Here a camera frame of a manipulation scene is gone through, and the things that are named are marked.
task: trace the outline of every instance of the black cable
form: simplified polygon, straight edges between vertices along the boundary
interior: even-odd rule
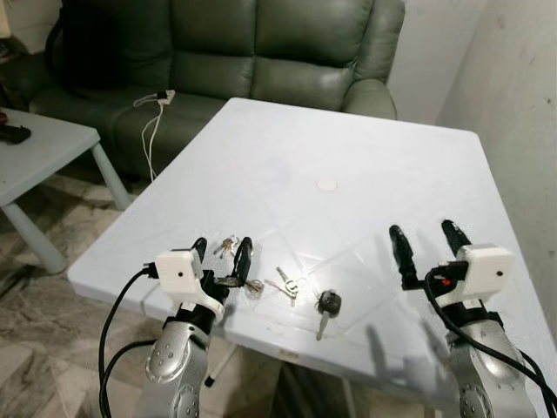
[[[132,348],[152,346],[155,342],[157,342],[157,340],[145,340],[145,341],[132,342],[131,344],[128,344],[127,346],[121,348],[116,354],[114,354],[114,357],[112,357],[111,362],[108,363],[108,367],[104,372],[104,378],[101,383],[100,392],[98,394],[99,403],[103,405],[103,410],[101,410],[101,412],[103,413],[104,418],[111,418],[111,407],[108,403],[108,393],[106,391],[106,386],[108,385],[108,380],[111,377],[112,369],[114,368],[114,366],[116,366],[116,362],[118,361],[118,359],[122,357],[127,351],[131,350]]]
[[[557,408],[557,396],[555,396],[554,392],[546,384],[545,379],[541,379],[537,374],[528,370],[528,368],[526,368],[526,366],[520,364],[518,361],[513,360],[510,357],[504,355],[503,353],[500,353],[497,350],[493,350],[492,348],[490,348],[488,346],[484,346],[483,344],[479,343],[478,341],[476,341],[475,339],[470,337],[468,334],[466,334],[464,331],[462,331],[460,328],[458,328],[454,324],[454,322],[452,322],[451,319],[448,316],[446,316],[446,314],[443,312],[443,310],[441,309],[441,307],[437,303],[437,300],[435,300],[435,297],[433,296],[433,292],[432,292],[432,288],[431,288],[431,280],[433,279],[432,274],[433,274],[432,272],[429,272],[427,274],[427,276],[425,278],[426,285],[425,285],[424,289],[426,290],[427,300],[429,300],[429,303],[432,304],[433,309],[435,310],[437,315],[443,320],[443,322],[445,323],[445,326],[450,331],[452,331],[453,333],[458,335],[462,340],[464,340],[465,342],[470,344],[472,347],[474,347],[474,348],[476,348],[476,349],[478,349],[478,350],[480,350],[480,351],[482,351],[486,354],[491,355],[493,358],[495,358],[499,361],[502,361],[503,363],[507,364],[508,366],[513,367],[516,370],[518,370],[519,372],[523,373],[526,377],[528,377],[531,381],[533,381],[534,383],[536,383],[540,387],[541,392],[544,394],[544,396],[547,396],[551,400],[551,403],[553,404],[553,407]]]
[[[122,302],[125,293],[131,287],[131,285],[133,285],[133,283],[141,276],[143,276],[144,274],[148,274],[149,272],[150,269],[146,267],[143,270],[133,275],[130,281],[128,281],[128,283],[122,289],[122,292],[120,292],[120,294],[118,295],[116,301],[114,302],[114,305],[112,305],[111,311],[106,317],[106,321],[104,322],[104,326],[103,326],[103,332],[101,333],[100,342],[98,343],[98,379],[100,385],[103,384],[103,380],[104,380],[104,346],[106,345],[106,336],[108,334],[108,328],[111,325],[112,319],[114,318],[114,314],[116,313],[116,310],[120,305],[120,302]],[[101,413],[105,410],[103,402],[104,402],[103,396],[99,395],[98,403],[99,403],[99,407],[101,408]]]
[[[541,372],[540,366],[538,366],[538,364],[526,353],[524,353],[523,351],[520,351],[520,354],[522,354],[522,357],[524,358],[524,360],[527,361],[527,363],[530,365],[530,367],[534,370],[534,373],[536,373],[538,375],[538,377],[544,382],[546,383],[546,378],[543,376],[543,373]],[[557,418],[555,415],[555,411],[552,408],[551,405],[551,399],[546,395],[545,392],[543,393],[543,401],[546,404],[546,409],[547,409],[547,413],[549,414],[549,418]]]

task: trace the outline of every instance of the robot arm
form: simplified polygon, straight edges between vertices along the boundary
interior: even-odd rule
[[[488,300],[507,283],[513,255],[497,246],[471,245],[450,220],[442,226],[456,261],[435,267],[425,280],[417,278],[412,248],[402,230],[391,226],[389,233],[402,275],[402,288],[425,290],[449,329],[446,337],[450,347],[449,365],[459,385],[460,414],[474,418],[535,418],[524,374],[462,338],[468,336],[524,365],[520,351],[505,334],[500,316],[488,312],[483,304],[483,300]],[[456,331],[460,332],[456,334],[451,325],[456,325]]]
[[[205,248],[206,240],[198,239],[192,249],[166,252],[155,261],[161,287],[179,308],[176,316],[167,318],[147,358],[137,418],[199,417],[212,325],[223,318],[229,287],[245,284],[252,241],[244,238],[234,270],[224,279],[201,268]]]

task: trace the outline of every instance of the light blue table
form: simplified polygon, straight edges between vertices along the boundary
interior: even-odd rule
[[[67,266],[64,256],[25,215],[16,199],[87,150],[93,153],[118,209],[124,210],[131,203],[130,196],[99,144],[97,130],[22,111],[2,111],[8,115],[9,125],[23,125],[32,133],[22,144],[0,142],[0,207],[47,271],[61,272]]]

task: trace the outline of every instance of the white table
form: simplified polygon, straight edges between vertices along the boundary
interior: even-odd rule
[[[338,188],[323,191],[320,180]],[[212,250],[232,233],[250,236],[251,280],[280,282],[276,266],[305,280],[295,307],[272,287],[259,301],[233,291],[220,330],[227,339],[443,408],[457,396],[444,366],[446,331],[422,292],[401,291],[388,228],[403,227],[423,277],[453,257],[445,218],[474,242],[516,255],[509,285],[488,307],[555,387],[554,344],[480,141],[468,131],[234,98],[69,277],[78,293],[112,301],[165,249],[204,236],[204,267],[224,274],[232,261]],[[329,288],[343,306],[316,341],[316,295]],[[157,282],[140,280],[124,305],[164,319],[171,303]],[[539,393],[530,392],[541,414]]]
[[[16,145],[0,141],[0,208],[46,270],[61,272],[67,266],[64,256],[25,215],[16,199],[87,150],[93,153],[118,209],[124,210],[131,203],[130,196],[99,144],[95,129],[23,111],[2,111],[8,115],[9,125],[29,128],[31,136]]]

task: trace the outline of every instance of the green leather sofa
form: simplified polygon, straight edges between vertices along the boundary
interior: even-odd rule
[[[129,84],[83,99],[56,86],[41,55],[0,66],[16,107],[96,128],[121,172],[148,176],[141,131],[174,89],[153,146],[167,166],[234,97],[396,118],[385,83],[401,0],[94,0],[116,17]]]

